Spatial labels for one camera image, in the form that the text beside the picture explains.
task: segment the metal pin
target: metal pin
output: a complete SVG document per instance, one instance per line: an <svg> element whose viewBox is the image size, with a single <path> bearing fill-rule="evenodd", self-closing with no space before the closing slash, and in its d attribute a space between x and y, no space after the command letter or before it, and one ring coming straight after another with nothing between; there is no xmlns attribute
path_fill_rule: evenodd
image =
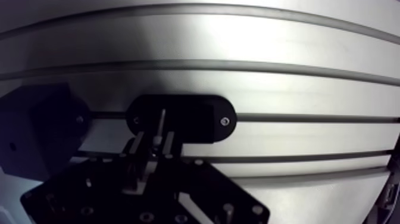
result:
<svg viewBox="0 0 400 224"><path fill-rule="evenodd" d="M136 151L138 150L138 147L140 145L140 142L142 141L142 138L144 136L144 132L139 132L136 137L135 140L133 141L132 146L129 149L129 154L135 154Z"/></svg>
<svg viewBox="0 0 400 224"><path fill-rule="evenodd" d="M92 186L92 182L90 181L89 178L86 179L86 186L87 186L88 188L90 188L90 187Z"/></svg>
<svg viewBox="0 0 400 224"><path fill-rule="evenodd" d="M230 224L232 222L234 207L232 204L226 203L223 206L224 211L226 212L226 224Z"/></svg>
<svg viewBox="0 0 400 224"><path fill-rule="evenodd" d="M161 117L160 117L160 122L158 124L157 135L154 136L154 138L153 138L153 146L155 146L155 147L161 145L161 142L163 141L163 127L164 127L164 120L165 120L165 112L166 112L165 109L161 110Z"/></svg>

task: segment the curved white panel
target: curved white panel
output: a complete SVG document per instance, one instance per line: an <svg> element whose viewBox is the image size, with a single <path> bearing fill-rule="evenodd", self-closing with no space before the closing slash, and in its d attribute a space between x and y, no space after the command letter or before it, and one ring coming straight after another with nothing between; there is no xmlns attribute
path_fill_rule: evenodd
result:
<svg viewBox="0 0 400 224"><path fill-rule="evenodd" d="M307 175L384 167L388 165L389 159L390 155L381 155L340 160L286 163L213 163L212 165L228 177L250 178L260 176Z"/></svg>
<svg viewBox="0 0 400 224"><path fill-rule="evenodd" d="M0 32L76 13L134 5L173 3L215 3L279 8L345 20L400 36L398 26L400 4L396 0L302 0L300 2L295 0L97 0L95 2L35 0L32 3L34 7L31 4L21 4L20 1L7 1L0 6Z"/></svg>
<svg viewBox="0 0 400 224"><path fill-rule="evenodd" d="M233 71L127 71L27 79L68 82L93 111L126 111L142 94L216 94L237 113L400 116L400 88L351 80Z"/></svg>
<svg viewBox="0 0 400 224"><path fill-rule="evenodd" d="M364 221L388 176L386 172L315 182L237 183L270 209L269 223L356 224Z"/></svg>
<svg viewBox="0 0 400 224"><path fill-rule="evenodd" d="M392 150L399 131L398 124L239 122L227 139L211 145L185 144L183 155L256 157Z"/></svg>
<svg viewBox="0 0 400 224"><path fill-rule="evenodd" d="M400 46L312 24L233 15L152 15L66 24L0 41L0 73L140 60L232 60L399 77Z"/></svg>

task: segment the hole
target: hole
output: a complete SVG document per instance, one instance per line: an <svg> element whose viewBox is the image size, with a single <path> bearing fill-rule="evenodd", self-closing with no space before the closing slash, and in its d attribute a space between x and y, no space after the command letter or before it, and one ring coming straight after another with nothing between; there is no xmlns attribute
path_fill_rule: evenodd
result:
<svg viewBox="0 0 400 224"><path fill-rule="evenodd" d="M143 212L139 216L140 221L145 223L151 223L154 220L154 215L150 212Z"/></svg>
<svg viewBox="0 0 400 224"><path fill-rule="evenodd" d="M16 151L17 150L17 147L15 146L15 143L13 143L13 142L10 143L10 148L11 148L12 151Z"/></svg>
<svg viewBox="0 0 400 224"><path fill-rule="evenodd" d="M80 210L80 214L84 216L90 216L91 214L93 214L93 212L95 212L95 210L92 207L83 207Z"/></svg>

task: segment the screw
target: screw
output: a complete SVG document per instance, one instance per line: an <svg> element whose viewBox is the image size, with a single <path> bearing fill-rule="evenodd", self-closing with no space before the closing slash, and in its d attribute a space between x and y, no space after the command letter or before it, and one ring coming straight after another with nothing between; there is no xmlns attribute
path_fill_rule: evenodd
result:
<svg viewBox="0 0 400 224"><path fill-rule="evenodd" d="M151 223L154 220L154 215L150 212L143 212L139 216L140 221L145 222L145 223Z"/></svg>
<svg viewBox="0 0 400 224"><path fill-rule="evenodd" d="M261 206L253 206L251 210L253 211L254 214L261 215L264 209Z"/></svg>
<svg viewBox="0 0 400 224"><path fill-rule="evenodd" d="M195 160L195 164L197 166L201 166L203 164L203 160Z"/></svg>
<svg viewBox="0 0 400 224"><path fill-rule="evenodd" d="M179 224L183 224L188 221L188 217L183 214L178 214L175 216L175 221Z"/></svg>
<svg viewBox="0 0 400 224"><path fill-rule="evenodd" d="M83 123L83 117L82 117L82 116L76 117L76 122L77 122L78 124L82 124L82 123Z"/></svg>
<svg viewBox="0 0 400 224"><path fill-rule="evenodd" d="M223 118L221 119L220 122L221 122L221 125L222 125L222 126L226 127L226 126L229 125L230 120L229 120L229 118L227 118L227 117L223 117Z"/></svg>
<svg viewBox="0 0 400 224"><path fill-rule="evenodd" d="M90 216L91 214L93 214L93 212L95 212L95 210L92 207L83 207L80 210L80 214L84 216Z"/></svg>
<svg viewBox="0 0 400 224"><path fill-rule="evenodd" d="M133 122L135 123L135 124L139 124L139 117L135 117L134 119L133 119Z"/></svg>

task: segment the oval black bracket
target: oval black bracket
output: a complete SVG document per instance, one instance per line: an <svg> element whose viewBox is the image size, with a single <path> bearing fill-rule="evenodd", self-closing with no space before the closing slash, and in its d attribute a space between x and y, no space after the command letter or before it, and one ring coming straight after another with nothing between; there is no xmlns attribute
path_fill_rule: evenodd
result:
<svg viewBox="0 0 400 224"><path fill-rule="evenodd" d="M213 143L226 139L236 127L232 104L216 95L142 95L126 112L133 134L175 132L182 143Z"/></svg>

